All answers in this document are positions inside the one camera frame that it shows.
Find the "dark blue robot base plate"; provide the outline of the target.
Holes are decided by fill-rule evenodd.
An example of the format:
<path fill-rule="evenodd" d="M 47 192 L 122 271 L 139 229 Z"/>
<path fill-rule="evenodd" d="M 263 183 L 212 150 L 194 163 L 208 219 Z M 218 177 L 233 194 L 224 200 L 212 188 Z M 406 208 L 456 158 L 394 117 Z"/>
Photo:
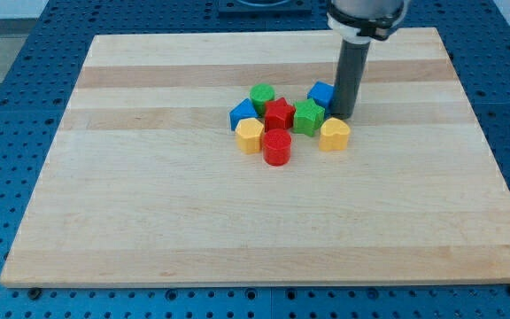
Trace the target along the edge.
<path fill-rule="evenodd" d="M 283 13 L 309 13 L 311 0 L 217 0 L 220 16 L 274 15 Z"/>

